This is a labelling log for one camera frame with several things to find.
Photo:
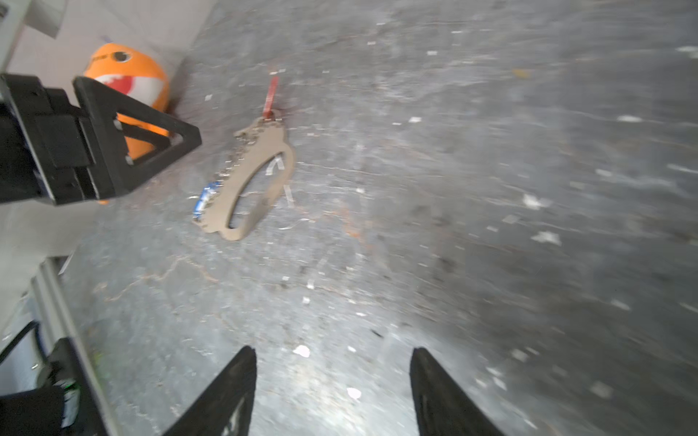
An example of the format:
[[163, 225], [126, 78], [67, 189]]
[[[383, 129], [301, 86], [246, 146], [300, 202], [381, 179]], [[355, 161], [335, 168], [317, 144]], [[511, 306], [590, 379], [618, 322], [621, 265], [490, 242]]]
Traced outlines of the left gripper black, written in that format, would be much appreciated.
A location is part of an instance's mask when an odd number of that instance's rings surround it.
[[78, 76], [73, 86], [92, 129], [88, 142], [84, 114], [63, 89], [1, 74], [2, 203], [129, 194], [202, 144], [196, 126], [94, 79]]

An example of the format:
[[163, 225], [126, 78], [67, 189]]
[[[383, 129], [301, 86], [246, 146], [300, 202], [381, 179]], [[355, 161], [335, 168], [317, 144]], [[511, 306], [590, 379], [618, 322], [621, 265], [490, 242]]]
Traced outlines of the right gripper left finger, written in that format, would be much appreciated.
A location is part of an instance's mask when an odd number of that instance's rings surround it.
[[247, 436], [257, 379], [256, 351], [245, 345], [165, 436]]

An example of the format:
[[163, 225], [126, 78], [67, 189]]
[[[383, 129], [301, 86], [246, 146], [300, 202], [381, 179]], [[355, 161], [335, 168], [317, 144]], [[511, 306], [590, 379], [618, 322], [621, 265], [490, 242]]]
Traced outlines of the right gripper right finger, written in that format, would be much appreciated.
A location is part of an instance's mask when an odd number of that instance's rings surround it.
[[421, 436], [504, 436], [424, 347], [414, 348], [410, 382]]

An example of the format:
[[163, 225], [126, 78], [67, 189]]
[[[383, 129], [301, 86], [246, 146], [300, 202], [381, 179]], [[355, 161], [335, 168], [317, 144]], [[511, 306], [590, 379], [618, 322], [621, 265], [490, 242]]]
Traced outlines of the red key tag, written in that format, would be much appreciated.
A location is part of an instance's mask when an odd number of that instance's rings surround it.
[[278, 82], [279, 82], [279, 77], [278, 76], [272, 76], [266, 98], [265, 98], [265, 105], [264, 105], [264, 110], [263, 110], [263, 118], [265, 120], [273, 120], [274, 119], [274, 109], [273, 109], [273, 104], [274, 104], [274, 98], [276, 97], [276, 90], [278, 87]]

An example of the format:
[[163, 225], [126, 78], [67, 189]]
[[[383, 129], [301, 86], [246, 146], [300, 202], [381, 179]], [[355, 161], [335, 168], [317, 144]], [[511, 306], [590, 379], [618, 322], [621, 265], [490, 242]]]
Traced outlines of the blue key tag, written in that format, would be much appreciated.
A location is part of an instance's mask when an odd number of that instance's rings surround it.
[[212, 197], [217, 193], [220, 186], [220, 182], [212, 182], [204, 187], [193, 209], [193, 219], [195, 221], [199, 221], [201, 219], [205, 207], [211, 201]]

